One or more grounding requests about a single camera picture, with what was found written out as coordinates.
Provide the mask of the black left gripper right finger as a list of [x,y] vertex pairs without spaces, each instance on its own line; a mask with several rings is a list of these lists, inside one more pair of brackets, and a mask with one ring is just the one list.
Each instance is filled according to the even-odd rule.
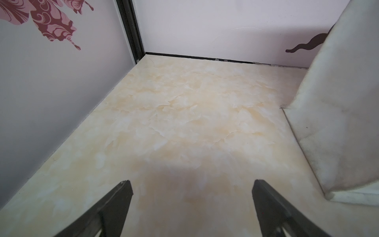
[[264,180],[255,180],[252,198],[263,237],[328,237]]

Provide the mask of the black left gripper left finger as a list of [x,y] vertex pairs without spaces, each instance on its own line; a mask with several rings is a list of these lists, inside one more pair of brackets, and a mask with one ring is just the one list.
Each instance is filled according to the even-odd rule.
[[133,190],[129,180],[110,190],[57,237],[120,237],[130,207]]

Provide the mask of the white canvas Doraemon shopping bag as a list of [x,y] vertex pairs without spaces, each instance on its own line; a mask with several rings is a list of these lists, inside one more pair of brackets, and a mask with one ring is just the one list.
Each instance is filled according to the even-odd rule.
[[379,204],[379,3],[350,1],[283,109],[327,200]]

